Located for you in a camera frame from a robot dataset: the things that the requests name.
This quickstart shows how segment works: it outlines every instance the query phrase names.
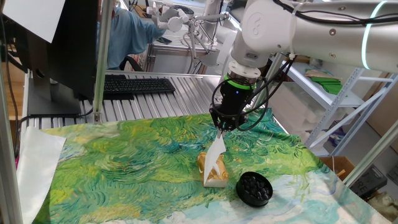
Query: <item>keyboard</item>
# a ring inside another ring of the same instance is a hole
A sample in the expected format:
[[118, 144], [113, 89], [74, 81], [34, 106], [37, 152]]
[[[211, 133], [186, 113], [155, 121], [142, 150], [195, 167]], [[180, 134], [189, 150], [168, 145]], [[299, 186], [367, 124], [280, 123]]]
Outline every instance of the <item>keyboard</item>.
[[106, 75], [105, 100], [132, 100], [133, 94], [173, 93], [174, 86], [166, 78], [127, 79], [124, 75]]

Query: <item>blue shirt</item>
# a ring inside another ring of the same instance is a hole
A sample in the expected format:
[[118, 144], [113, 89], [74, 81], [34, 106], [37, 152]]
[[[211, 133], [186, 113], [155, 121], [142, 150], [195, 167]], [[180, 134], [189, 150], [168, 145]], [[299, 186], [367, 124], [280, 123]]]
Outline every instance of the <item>blue shirt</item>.
[[[120, 7], [115, 8], [115, 15], [120, 10]], [[142, 21], [129, 11], [114, 17], [111, 21], [107, 68], [118, 68], [129, 54], [143, 53], [147, 44], [160, 38], [165, 31], [157, 28], [152, 21]]]

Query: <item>white robotic arm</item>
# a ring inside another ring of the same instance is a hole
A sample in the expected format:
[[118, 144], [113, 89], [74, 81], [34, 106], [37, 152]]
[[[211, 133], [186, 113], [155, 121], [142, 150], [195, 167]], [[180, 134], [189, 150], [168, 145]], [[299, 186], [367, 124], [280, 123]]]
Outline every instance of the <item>white robotic arm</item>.
[[[355, 21], [336, 14], [372, 18], [398, 11], [397, 1], [281, 1], [304, 15], [323, 20]], [[398, 23], [336, 25], [301, 19], [274, 1], [246, 6], [241, 23], [244, 45], [256, 52], [290, 52], [385, 72], [398, 72]], [[235, 60], [250, 66], [242, 55]]]
[[254, 91], [257, 68], [273, 52], [398, 73], [397, 11], [398, 1], [249, 0], [231, 52], [235, 62], [219, 85], [223, 99], [211, 104], [215, 126], [221, 132], [244, 131], [239, 126], [250, 112], [244, 108], [260, 92]]

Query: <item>green patterned cloth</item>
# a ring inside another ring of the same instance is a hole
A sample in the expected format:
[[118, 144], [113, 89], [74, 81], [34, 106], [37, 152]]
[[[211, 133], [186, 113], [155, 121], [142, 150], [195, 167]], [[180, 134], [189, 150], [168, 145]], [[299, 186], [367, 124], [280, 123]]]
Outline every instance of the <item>green patterned cloth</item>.
[[[45, 132], [67, 141], [34, 223], [386, 222], [299, 137], [284, 134], [271, 111], [253, 130], [225, 136], [225, 189], [204, 188], [196, 163], [216, 137], [209, 114]], [[236, 195], [236, 182], [247, 171], [273, 185], [263, 208], [248, 207]]]

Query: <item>black lid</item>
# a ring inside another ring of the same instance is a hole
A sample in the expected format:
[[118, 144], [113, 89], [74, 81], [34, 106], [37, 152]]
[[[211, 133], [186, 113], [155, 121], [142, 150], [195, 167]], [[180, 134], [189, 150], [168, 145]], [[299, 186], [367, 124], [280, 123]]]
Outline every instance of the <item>black lid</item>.
[[261, 174], [245, 172], [236, 183], [236, 193], [244, 203], [261, 207], [271, 199], [273, 189], [271, 183]]

